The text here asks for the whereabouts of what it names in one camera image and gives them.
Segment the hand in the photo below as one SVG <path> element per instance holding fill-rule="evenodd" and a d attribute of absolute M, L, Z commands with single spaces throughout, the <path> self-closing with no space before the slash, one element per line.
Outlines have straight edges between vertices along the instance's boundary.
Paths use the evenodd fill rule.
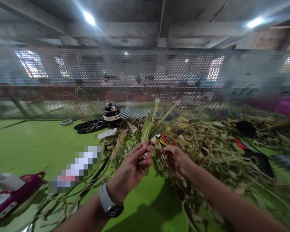
<path fill-rule="evenodd" d="M 183 176 L 187 176 L 187 168 L 193 166 L 194 162 L 179 147 L 166 146 L 162 149 L 166 163 L 175 168 Z"/>
<path fill-rule="evenodd" d="M 148 140 L 129 152 L 117 172 L 107 182 L 111 200 L 122 203 L 128 193 L 140 183 L 151 164 L 150 140 Z"/>

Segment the pink bag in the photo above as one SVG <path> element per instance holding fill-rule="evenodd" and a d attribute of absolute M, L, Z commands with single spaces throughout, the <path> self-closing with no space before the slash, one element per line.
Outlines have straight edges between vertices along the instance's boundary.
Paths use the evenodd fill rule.
<path fill-rule="evenodd" d="M 278 114 L 290 116 L 290 100 L 280 102 L 275 106 L 275 110 Z"/>

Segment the ceiling light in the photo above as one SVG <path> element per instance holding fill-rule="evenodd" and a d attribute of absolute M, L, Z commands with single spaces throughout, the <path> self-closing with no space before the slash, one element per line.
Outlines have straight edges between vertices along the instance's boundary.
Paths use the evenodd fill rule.
<path fill-rule="evenodd" d="M 86 19 L 86 21 L 89 23 L 89 24 L 91 24 L 91 25 L 93 25 L 93 26 L 95 26 L 96 25 L 96 21 L 94 20 L 94 18 L 93 18 L 93 16 L 91 15 L 91 14 L 89 14 L 88 12 L 84 12 L 84 17 L 85 17 L 85 19 Z"/>
<path fill-rule="evenodd" d="M 256 27 L 256 26 L 260 25 L 261 23 L 263 23 L 263 18 L 256 18 L 255 20 L 253 20 L 250 23 L 248 23 L 248 26 L 250 28 L 253 28 L 253 27 Z"/>

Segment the metal mesh fence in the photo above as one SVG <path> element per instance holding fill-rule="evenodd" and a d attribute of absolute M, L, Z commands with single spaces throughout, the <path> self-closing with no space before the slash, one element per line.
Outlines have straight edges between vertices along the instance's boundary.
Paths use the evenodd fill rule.
<path fill-rule="evenodd" d="M 155 98 L 161 115 L 270 115 L 290 98 L 290 51 L 0 47 L 0 118 L 91 119 L 107 101 L 143 117 Z"/>

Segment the forearm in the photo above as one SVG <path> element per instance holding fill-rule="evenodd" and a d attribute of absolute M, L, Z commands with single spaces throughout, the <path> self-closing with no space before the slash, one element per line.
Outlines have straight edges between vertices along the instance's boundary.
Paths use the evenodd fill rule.
<path fill-rule="evenodd" d="M 96 193 L 54 232 L 100 232 L 108 221 L 109 218 L 102 208 L 99 194 Z"/>
<path fill-rule="evenodd" d="M 198 187 L 236 231 L 287 231 L 271 215 L 236 194 L 202 167 L 191 163 L 185 167 L 183 175 Z"/>

